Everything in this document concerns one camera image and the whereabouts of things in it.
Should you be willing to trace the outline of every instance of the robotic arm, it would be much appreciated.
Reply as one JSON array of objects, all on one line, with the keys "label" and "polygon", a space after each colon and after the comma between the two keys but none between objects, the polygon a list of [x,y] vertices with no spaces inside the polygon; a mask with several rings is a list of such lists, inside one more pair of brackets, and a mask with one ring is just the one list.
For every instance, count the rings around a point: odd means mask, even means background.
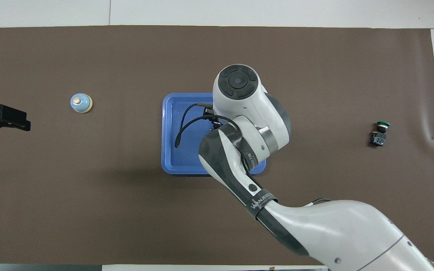
[{"label": "robotic arm", "polygon": [[356,201],[282,206],[248,172],[288,144],[289,115],[246,65],[217,76],[214,113],[233,122],[207,134],[199,159],[274,237],[332,271],[434,271],[408,238],[376,208]]}]

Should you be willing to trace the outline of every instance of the blue plastic tray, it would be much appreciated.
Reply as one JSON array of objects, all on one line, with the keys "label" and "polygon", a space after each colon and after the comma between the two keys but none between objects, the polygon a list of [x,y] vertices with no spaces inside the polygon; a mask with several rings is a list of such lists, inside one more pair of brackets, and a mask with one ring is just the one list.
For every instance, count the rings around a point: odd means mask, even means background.
[{"label": "blue plastic tray", "polygon": [[[212,93],[171,93],[162,104],[162,168],[169,174],[207,175],[198,157],[199,145],[203,136],[210,132],[212,124],[208,120],[198,120],[182,134],[180,146],[174,147],[179,133],[180,121],[186,108],[194,103],[212,103]],[[200,117],[202,107],[191,108],[185,116],[184,124]],[[251,173],[261,173],[266,167],[262,161]]]}]

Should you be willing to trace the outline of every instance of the brown mat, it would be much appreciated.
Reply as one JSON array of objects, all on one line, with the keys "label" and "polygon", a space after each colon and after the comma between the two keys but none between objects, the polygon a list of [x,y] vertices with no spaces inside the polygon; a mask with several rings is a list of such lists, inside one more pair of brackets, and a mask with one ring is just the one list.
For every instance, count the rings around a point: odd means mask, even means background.
[{"label": "brown mat", "polygon": [[[281,204],[379,208],[434,260],[434,60],[427,29],[88,26],[0,29],[0,263],[317,264],[216,180],[160,167],[162,100],[245,63],[292,118],[257,178]],[[87,93],[87,114],[69,99]],[[386,145],[368,145],[374,122]]]}]

